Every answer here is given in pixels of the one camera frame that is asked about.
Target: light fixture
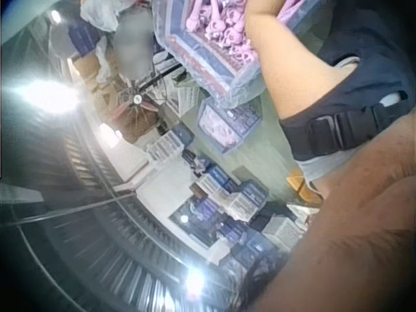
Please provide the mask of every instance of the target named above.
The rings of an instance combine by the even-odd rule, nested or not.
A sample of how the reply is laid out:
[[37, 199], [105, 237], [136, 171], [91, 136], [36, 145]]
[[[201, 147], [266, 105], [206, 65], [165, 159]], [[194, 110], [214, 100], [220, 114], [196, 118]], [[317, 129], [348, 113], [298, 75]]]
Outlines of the light fixture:
[[53, 11], [51, 12], [51, 16], [52, 16], [53, 21], [54, 21], [56, 24], [59, 24], [59, 23], [62, 21], [62, 18], [60, 18], [60, 14], [59, 14], [59, 12], [58, 12], [58, 11], [56, 11], [56, 10], [53, 10]]
[[115, 147], [123, 137], [119, 130], [114, 132], [114, 130], [105, 123], [102, 123], [99, 126], [99, 130], [101, 131], [102, 139], [110, 146], [110, 148]]
[[183, 216], [181, 216], [182, 223], [188, 223], [188, 221], [189, 221], [189, 217], [187, 215], [184, 214]]
[[35, 81], [16, 91], [25, 101], [53, 114], [71, 111], [79, 103], [76, 89], [56, 81]]
[[202, 290], [205, 285], [205, 277], [203, 273], [195, 268], [190, 268], [187, 277], [187, 291], [192, 298], [198, 299], [202, 295]]

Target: black strap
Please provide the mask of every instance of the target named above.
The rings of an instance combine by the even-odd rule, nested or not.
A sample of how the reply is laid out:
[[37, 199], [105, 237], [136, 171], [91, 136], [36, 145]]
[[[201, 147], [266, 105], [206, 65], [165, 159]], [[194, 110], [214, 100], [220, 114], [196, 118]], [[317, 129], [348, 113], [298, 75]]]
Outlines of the black strap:
[[321, 116], [302, 125], [281, 123], [297, 161], [356, 148], [387, 129], [395, 120], [407, 115], [413, 105], [408, 101], [384, 107], [377, 104], [362, 110], [348, 110]]

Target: metal pole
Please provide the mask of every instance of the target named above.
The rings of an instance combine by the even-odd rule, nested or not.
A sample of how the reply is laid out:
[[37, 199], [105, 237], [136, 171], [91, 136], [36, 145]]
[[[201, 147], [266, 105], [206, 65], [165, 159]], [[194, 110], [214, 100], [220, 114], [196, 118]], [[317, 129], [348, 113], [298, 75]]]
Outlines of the metal pole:
[[21, 220], [15, 221], [15, 222], [9, 222], [9, 223], [3, 224], [1, 227], [5, 228], [5, 227], [10, 227], [10, 226], [20, 226], [22, 224], [39, 222], [39, 221], [43, 221], [43, 220], [49, 220], [49, 219], [52, 219], [52, 218], [57, 218], [59, 216], [71, 215], [73, 213], [78, 213], [80, 211], [89, 210], [91, 208], [96, 208], [96, 207], [99, 207], [99, 206], [102, 206], [102, 205], [106, 205], [108, 203], [114, 203], [114, 202], [117, 202], [119, 200], [123, 200], [125, 198], [131, 197], [131, 196], [135, 196], [135, 193], [122, 195], [122, 196], [119, 196], [117, 198], [112, 198], [111, 200], [99, 201], [98, 203], [91, 203], [89, 205], [80, 206], [80, 207], [76, 207], [76, 208], [60, 209], [60, 210], [56, 210], [56, 211], [50, 211], [50, 212], [45, 213], [45, 214], [41, 214], [39, 216], [30, 216], [30, 217], [23, 218]]

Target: plastic bag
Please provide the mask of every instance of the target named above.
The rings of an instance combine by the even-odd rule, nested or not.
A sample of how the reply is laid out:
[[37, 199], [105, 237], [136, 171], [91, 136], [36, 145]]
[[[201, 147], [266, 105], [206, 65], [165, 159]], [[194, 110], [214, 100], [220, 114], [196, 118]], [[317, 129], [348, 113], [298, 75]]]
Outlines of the plastic bag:
[[[288, 28], [304, 34], [332, 0], [303, 0], [284, 16]], [[185, 22], [194, 0], [153, 0], [153, 23], [159, 44], [172, 54], [195, 81], [223, 108], [247, 103], [265, 90], [259, 61], [243, 66], [202, 32], [188, 32]]]
[[103, 36], [96, 46], [96, 55], [101, 66], [97, 74], [98, 83], [106, 83], [107, 79], [111, 77], [111, 69], [105, 58], [105, 50], [107, 50], [107, 38]]
[[118, 26], [118, 14], [136, 0], [86, 0], [81, 5], [81, 17], [102, 31], [113, 32]]

